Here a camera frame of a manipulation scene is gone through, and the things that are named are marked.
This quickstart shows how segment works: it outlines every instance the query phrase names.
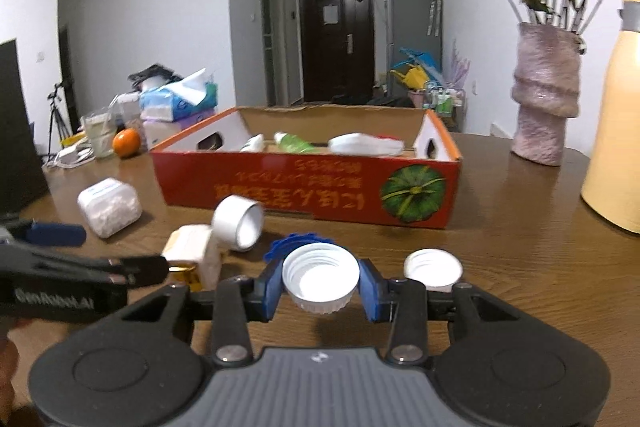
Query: cream colored bottle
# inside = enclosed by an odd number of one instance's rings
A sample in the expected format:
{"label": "cream colored bottle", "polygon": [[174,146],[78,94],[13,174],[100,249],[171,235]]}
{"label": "cream colored bottle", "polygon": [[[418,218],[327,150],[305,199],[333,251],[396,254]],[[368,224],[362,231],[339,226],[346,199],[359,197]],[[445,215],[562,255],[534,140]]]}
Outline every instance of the cream colored bottle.
{"label": "cream colored bottle", "polygon": [[608,221],[640,233],[640,0],[623,1],[582,197]]}

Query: hand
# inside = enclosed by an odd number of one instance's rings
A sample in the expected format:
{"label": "hand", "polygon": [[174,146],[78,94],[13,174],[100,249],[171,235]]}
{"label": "hand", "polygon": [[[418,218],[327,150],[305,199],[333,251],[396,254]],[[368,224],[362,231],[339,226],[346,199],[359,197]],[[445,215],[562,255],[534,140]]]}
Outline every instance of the hand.
{"label": "hand", "polygon": [[[17,328],[30,324],[31,321],[19,321]],[[11,379],[18,369],[18,348],[8,339],[0,341],[0,421],[7,424],[14,405],[14,387]]]}

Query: glass of liquid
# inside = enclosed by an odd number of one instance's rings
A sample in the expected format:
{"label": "glass of liquid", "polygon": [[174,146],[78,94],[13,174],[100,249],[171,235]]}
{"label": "glass of liquid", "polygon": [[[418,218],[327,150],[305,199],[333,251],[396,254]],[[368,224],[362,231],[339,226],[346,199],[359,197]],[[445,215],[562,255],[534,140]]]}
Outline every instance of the glass of liquid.
{"label": "glass of liquid", "polygon": [[90,112],[82,117],[84,133],[94,149],[96,158],[107,158],[113,154],[113,139],[116,136],[116,119],[109,107]]}

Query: gray thermos neck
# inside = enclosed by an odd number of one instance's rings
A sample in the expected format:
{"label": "gray thermos neck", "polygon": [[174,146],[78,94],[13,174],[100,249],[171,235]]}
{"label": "gray thermos neck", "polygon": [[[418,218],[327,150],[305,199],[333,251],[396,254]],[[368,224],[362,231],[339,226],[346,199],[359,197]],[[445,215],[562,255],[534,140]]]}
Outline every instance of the gray thermos neck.
{"label": "gray thermos neck", "polygon": [[640,33],[640,2],[625,2],[621,10],[622,31]]}

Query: brown tabletop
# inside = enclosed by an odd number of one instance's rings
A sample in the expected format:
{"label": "brown tabletop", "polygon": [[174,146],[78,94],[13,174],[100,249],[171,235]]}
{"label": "brown tabletop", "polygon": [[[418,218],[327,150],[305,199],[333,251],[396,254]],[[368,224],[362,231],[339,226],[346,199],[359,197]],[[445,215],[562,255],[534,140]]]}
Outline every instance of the brown tabletop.
{"label": "brown tabletop", "polygon": [[[561,168],[539,166],[510,154],[499,138],[457,135],[464,161],[458,198],[447,230],[415,230],[268,216],[254,251],[223,253],[222,277],[258,275],[262,254],[274,239],[316,232],[357,257],[368,257],[386,277],[401,275],[404,258],[422,248],[455,254],[470,282],[494,293],[594,347],[609,364],[612,388],[598,427],[636,427],[640,413],[640,239],[608,225],[580,199],[588,159],[573,150]],[[140,194],[142,219],[108,241],[89,233],[77,253],[91,257],[158,253],[175,229],[208,223],[210,210],[168,207],[148,155],[120,162],[96,161],[48,174],[51,194],[24,215],[42,221],[82,223],[81,190],[112,176]],[[141,295],[136,292],[132,298]],[[29,402],[27,375],[33,361],[74,327],[36,322],[11,333],[21,361],[14,383],[10,426],[39,425]],[[319,317],[284,296],[275,320],[251,324],[254,352],[262,346],[369,346],[383,349],[389,327],[371,325],[354,299],[345,310]],[[206,346],[207,325],[198,324],[194,346]],[[430,324],[433,353],[447,345],[446,325]]]}

